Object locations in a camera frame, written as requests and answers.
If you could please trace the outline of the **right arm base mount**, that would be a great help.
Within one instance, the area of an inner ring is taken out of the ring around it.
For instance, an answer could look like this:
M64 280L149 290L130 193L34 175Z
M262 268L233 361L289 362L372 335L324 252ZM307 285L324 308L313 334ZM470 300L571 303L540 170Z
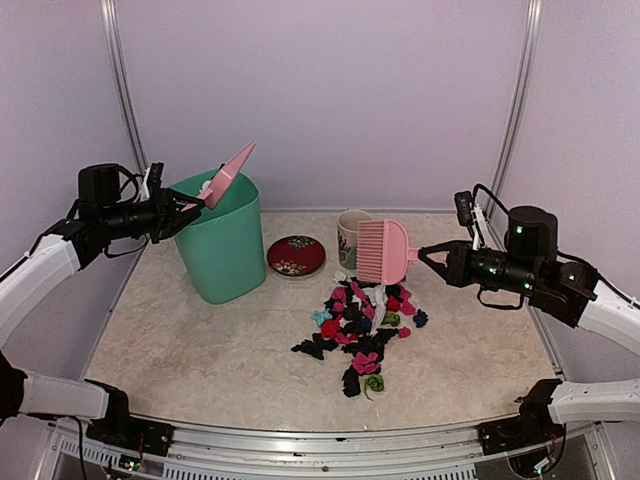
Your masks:
M515 416L480 423L476 430L484 455L492 455L545 443L562 437L566 426L549 411L552 393L560 379L539 380L521 397Z

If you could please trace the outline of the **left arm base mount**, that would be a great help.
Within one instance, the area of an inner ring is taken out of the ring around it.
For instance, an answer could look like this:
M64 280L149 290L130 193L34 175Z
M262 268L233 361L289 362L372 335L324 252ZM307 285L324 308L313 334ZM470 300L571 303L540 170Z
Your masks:
M86 434L89 439L141 454L168 455L175 428L168 424L133 417L128 395L111 385L88 380L108 394L105 417L91 420Z

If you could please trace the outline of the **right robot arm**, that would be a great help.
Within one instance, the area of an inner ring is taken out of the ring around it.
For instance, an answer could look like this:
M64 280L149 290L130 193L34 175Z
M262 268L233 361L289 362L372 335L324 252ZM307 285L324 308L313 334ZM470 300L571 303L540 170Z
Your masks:
M410 253L447 284L476 284L481 291L505 290L521 303L571 328L605 337L625 349L639 351L639 304L622 293L590 263L559 252L558 220L534 206L508 212L505 248L474 248L454 240ZM582 421L636 422L639 382L602 383L539 381L523 398L511 433L523 444L535 442L550 424Z

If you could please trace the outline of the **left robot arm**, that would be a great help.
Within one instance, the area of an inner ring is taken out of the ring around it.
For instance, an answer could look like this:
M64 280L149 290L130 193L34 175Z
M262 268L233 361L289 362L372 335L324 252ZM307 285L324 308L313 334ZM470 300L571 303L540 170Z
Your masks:
M79 172L78 197L67 216L45 230L1 276L3 342L60 284L107 255L112 242L143 238L159 243L200 217L208 197L163 187L162 171L156 163L144 175L118 164ZM110 387L36 374L1 361L2 419L23 414L99 420L115 442L127 445L139 436L140 424L122 407L110 406L115 394Z

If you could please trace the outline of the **pink hand brush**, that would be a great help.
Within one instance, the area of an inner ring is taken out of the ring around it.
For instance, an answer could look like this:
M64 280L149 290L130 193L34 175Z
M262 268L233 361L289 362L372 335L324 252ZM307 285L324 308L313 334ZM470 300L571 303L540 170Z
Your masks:
M412 262L420 261L422 248L410 246L405 227L396 220L363 220L358 223L356 277L359 281L393 285L402 281ZM431 261L423 254L422 262Z

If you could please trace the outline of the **pink dustpan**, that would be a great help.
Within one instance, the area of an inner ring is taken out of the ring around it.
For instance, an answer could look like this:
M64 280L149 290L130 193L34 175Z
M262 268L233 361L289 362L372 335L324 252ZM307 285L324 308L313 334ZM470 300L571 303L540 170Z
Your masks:
M243 147L234 157L222 165L218 171L202 183L197 198L204 202L204 206L214 210L229 191L241 169L255 149L254 142Z

